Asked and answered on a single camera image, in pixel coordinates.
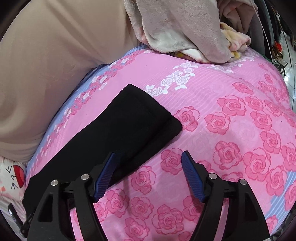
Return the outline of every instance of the white cable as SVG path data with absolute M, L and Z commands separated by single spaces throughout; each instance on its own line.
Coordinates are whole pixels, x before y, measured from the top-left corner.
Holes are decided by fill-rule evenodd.
M 265 30 L 264 30 L 264 28 L 263 28 L 263 25 L 262 25 L 262 23 L 261 23 L 261 20 L 260 20 L 259 14 L 258 14 L 258 12 L 257 12 L 257 10 L 256 10 L 256 8 L 255 8 L 255 3 L 254 3 L 253 0 L 250 0 L 250 2 L 251 2 L 252 6 L 253 6 L 253 8 L 254 8 L 254 10 L 255 10 L 255 13 L 256 13 L 256 15 L 257 15 L 257 17 L 258 17 L 258 19 L 259 19 L 259 22 L 260 22 L 260 24 L 261 24 L 262 30 L 263 30 L 263 32 L 264 32 L 264 35 L 265 35 L 265 38 L 266 38 L 266 41 L 267 41 L 267 44 L 268 44 L 268 49 L 269 49 L 269 52 L 270 52 L 271 62 L 272 62 L 272 64 L 274 65 L 274 60 L 273 60 L 273 58 L 272 58 L 272 54 L 271 54 L 270 45 L 269 45 L 269 42 L 268 42 L 268 39 L 267 39 L 267 35 L 266 35 L 266 32 L 265 32 Z

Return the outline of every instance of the black folded cloth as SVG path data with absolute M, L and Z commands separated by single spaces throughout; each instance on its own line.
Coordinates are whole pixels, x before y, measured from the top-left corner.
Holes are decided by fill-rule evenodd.
M 153 157 L 181 129 L 182 124 L 150 95 L 127 85 L 93 122 L 31 177 L 23 200 L 27 215 L 38 206 L 52 180 L 73 181 L 101 164 L 109 152 L 122 153 L 122 161 L 111 178 L 113 185 Z

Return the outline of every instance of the pink blanket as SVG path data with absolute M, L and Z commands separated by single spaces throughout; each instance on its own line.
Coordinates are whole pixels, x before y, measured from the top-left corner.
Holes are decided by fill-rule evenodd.
M 116 71 L 93 78 L 89 89 L 65 110 L 63 123 L 48 137 L 51 144 L 42 150 L 31 176 L 133 84 L 178 118 L 183 130 L 94 205 L 110 241 L 190 239 L 203 204 L 192 196 L 185 179 L 185 150 L 225 180 L 245 178 L 269 231 L 281 224 L 296 200 L 296 115 L 283 78 L 271 63 L 251 49 L 222 66 L 144 49 L 110 68 Z M 216 240 L 223 234 L 227 205 Z M 75 210 L 71 218 L 76 240 L 82 241 Z

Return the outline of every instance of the round metal bolt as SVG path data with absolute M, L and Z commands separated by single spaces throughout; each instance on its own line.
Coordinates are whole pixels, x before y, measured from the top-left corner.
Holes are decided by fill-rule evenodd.
M 241 179 L 239 182 L 242 185 L 247 185 L 247 183 L 248 183 L 245 179 Z
M 58 183 L 59 183 L 58 180 L 53 180 L 53 181 L 51 182 L 51 185 L 52 185 L 52 186 L 56 186 Z
M 89 175 L 88 175 L 88 174 L 83 174 L 83 175 L 81 176 L 81 179 L 82 179 L 82 180 L 87 180 L 87 179 L 89 179 Z
M 217 178 L 217 175 L 215 173 L 210 173 L 209 178 L 215 180 Z

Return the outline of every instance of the cartoon print pillow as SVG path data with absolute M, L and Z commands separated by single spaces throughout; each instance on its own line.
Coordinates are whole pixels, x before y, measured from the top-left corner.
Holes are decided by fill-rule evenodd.
M 22 201 L 25 193 L 26 167 L 0 156 L 0 196 Z

